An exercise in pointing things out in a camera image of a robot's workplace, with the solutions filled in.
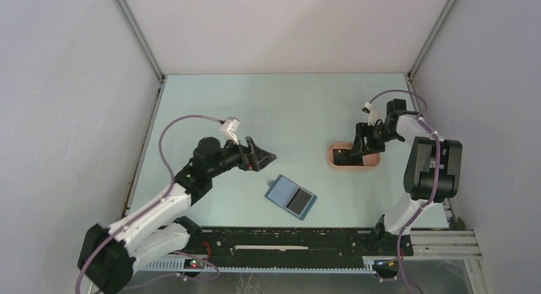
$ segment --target blue tablet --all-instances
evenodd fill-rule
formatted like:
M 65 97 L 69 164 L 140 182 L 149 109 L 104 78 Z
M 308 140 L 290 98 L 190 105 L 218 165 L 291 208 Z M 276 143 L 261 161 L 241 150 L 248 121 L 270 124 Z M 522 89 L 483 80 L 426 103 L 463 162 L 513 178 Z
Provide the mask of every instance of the blue tablet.
M 283 175 L 269 186 L 265 197 L 300 220 L 304 220 L 318 198 Z

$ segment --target white wall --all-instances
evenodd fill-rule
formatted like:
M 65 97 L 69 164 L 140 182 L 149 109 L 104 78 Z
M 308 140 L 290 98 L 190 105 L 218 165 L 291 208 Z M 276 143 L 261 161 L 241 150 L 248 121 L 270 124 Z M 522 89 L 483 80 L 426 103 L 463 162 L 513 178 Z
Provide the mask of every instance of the white wall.
M 541 287 L 540 17 L 539 0 L 460 0 L 416 78 L 464 145 L 456 199 L 498 293 Z
M 0 292 L 73 293 L 158 88 L 113 0 L 0 0 Z
M 446 0 L 128 0 L 165 73 L 408 71 Z

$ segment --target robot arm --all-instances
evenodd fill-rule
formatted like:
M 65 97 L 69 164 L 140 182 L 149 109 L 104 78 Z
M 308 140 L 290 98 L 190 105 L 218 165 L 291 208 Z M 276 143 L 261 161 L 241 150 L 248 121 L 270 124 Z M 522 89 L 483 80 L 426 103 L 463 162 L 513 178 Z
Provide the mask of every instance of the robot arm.
M 187 229 L 190 227 L 182 221 L 177 223 L 181 219 L 164 229 L 158 228 L 205 196 L 212 188 L 212 178 L 235 167 L 259 172 L 276 159 L 273 153 L 257 147 L 251 137 L 246 138 L 248 146 L 241 145 L 235 135 L 238 125 L 239 121 L 232 118 L 222 125 L 221 130 L 228 138 L 224 147 L 216 138 L 201 139 L 193 157 L 175 176 L 169 194 L 167 186 L 154 199 L 123 219 L 106 228 L 96 224 L 87 231 L 79 256 L 79 268 L 106 238 L 117 233 L 85 272 L 104 294 L 117 293 L 139 269 L 164 254 L 183 249 L 189 243 L 191 234 Z M 126 226 L 134 217 L 137 220 Z
M 382 216 L 376 225 L 379 235 L 397 235 L 402 227 L 416 214 L 419 208 L 427 209 L 435 203 L 456 195 L 459 187 L 462 144 L 438 135 L 419 117 L 416 112 L 406 109 L 406 101 L 393 99 L 387 103 L 385 121 L 376 119 L 378 115 L 371 104 L 363 111 L 369 113 L 369 121 L 356 125 L 355 142 L 352 154 L 366 155 L 385 151 L 385 143 L 394 139 L 407 142 L 411 146 L 410 157 L 404 173 L 406 193 L 394 208 Z M 436 195 L 432 203 L 422 206 L 430 199 L 436 168 L 436 140 L 440 143 L 440 168 Z M 405 229 L 409 234 L 411 225 Z

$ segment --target gray wall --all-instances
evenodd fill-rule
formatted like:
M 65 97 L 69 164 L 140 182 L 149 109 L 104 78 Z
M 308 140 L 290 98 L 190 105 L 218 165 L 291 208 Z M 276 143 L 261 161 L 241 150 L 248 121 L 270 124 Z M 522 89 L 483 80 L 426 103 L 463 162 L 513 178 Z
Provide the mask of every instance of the gray wall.
M 158 88 L 112 0 L 0 0 L 0 292 L 73 293 Z
M 460 0 L 415 79 L 464 145 L 456 200 L 498 293 L 541 287 L 539 1 Z

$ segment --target white cable connector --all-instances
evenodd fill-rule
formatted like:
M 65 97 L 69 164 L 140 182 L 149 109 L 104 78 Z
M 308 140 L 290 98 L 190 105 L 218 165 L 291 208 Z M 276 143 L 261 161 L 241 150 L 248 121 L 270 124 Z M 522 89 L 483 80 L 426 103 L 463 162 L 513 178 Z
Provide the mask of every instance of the white cable connector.
M 239 144 L 239 139 L 237 138 L 237 129 L 241 125 L 241 121 L 236 117 L 228 117 L 220 127 L 220 131 L 225 135 L 227 140 L 233 141 L 235 144 Z
M 382 119 L 382 113 L 375 109 L 374 106 L 370 103 L 365 103 L 364 107 L 368 109 L 368 125 L 374 126 L 376 123 Z
M 392 278 L 394 279 L 393 281 L 397 281 L 397 280 L 398 280 L 398 276 L 394 276 L 394 277 L 392 277 Z M 380 283 L 383 283 L 383 282 L 384 282 L 383 277 L 380 277 Z

